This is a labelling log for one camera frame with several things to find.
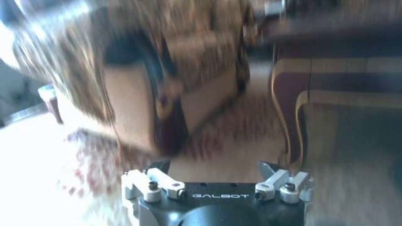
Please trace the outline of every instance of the silver clamp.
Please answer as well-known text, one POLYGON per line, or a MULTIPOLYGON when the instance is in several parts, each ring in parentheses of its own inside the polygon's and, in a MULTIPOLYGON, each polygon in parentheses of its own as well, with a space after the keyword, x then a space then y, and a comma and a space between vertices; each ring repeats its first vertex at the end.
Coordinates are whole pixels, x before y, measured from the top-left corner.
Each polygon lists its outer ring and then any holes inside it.
POLYGON ((313 192, 313 178, 304 172, 295 177, 289 176, 287 170, 276 172, 265 162, 259 162, 259 170, 267 180, 255 185, 255 198, 267 201, 275 198, 275 191, 279 190, 280 200, 284 203, 295 204, 299 200, 311 202, 313 192))
POLYGON ((168 198, 179 199, 185 195, 184 183, 173 180, 157 168, 148 169, 147 176, 151 180, 157 181, 160 187, 167 192, 168 198))
POLYGON ((143 195, 145 202, 157 202, 161 199, 161 189, 156 181, 149 180, 138 170, 132 170, 121 176, 121 193, 124 199, 133 199, 143 195))
POLYGON ((121 176, 121 194, 125 194, 122 201, 143 196, 145 202, 157 202, 161 199, 161 189, 171 199, 180 199, 185 195, 184 183, 173 180, 157 168, 144 172, 130 170, 121 176))

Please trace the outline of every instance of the bolt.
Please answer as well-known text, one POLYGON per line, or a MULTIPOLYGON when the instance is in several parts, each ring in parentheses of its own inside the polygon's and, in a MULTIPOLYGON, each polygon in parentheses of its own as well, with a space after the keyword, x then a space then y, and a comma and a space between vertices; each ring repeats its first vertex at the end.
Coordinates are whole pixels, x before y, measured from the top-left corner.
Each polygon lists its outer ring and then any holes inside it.
POLYGON ((157 182, 156 181, 151 181, 149 185, 148 185, 148 188, 149 188, 151 191, 157 190, 157 182))
POLYGON ((264 200, 264 193, 261 193, 261 192, 256 192, 255 194, 253 194, 253 197, 255 197, 255 199, 256 200, 264 200))
POLYGON ((289 191, 293 192, 296 190, 296 186, 293 183, 285 183, 284 188, 289 191))
POLYGON ((185 190, 180 189, 177 193, 179 199, 184 198, 187 196, 185 190))

